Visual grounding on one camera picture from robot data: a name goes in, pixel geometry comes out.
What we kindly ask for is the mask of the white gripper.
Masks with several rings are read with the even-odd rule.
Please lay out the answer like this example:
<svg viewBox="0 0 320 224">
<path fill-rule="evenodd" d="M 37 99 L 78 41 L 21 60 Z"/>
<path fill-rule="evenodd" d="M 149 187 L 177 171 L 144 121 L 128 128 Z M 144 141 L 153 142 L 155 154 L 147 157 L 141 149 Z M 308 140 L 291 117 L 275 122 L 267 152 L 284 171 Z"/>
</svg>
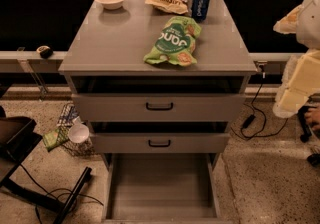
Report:
<svg viewBox="0 0 320 224">
<path fill-rule="evenodd" d="M 273 30 L 280 34 L 295 34 L 300 44 L 310 48 L 302 56 L 291 56 L 285 66 L 282 84 L 278 88 L 273 113 L 289 118 L 320 91 L 320 0 L 303 0 L 286 16 L 278 20 Z"/>
</svg>

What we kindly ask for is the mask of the person's hand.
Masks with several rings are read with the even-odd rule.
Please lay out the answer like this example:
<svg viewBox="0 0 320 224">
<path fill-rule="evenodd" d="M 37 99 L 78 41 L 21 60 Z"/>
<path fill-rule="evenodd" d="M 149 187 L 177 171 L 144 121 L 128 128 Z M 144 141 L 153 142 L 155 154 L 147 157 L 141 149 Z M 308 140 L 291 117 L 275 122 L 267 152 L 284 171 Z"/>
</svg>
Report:
<svg viewBox="0 0 320 224">
<path fill-rule="evenodd" d="M 320 108 L 309 108 L 304 118 L 313 131 L 320 130 Z"/>
</svg>

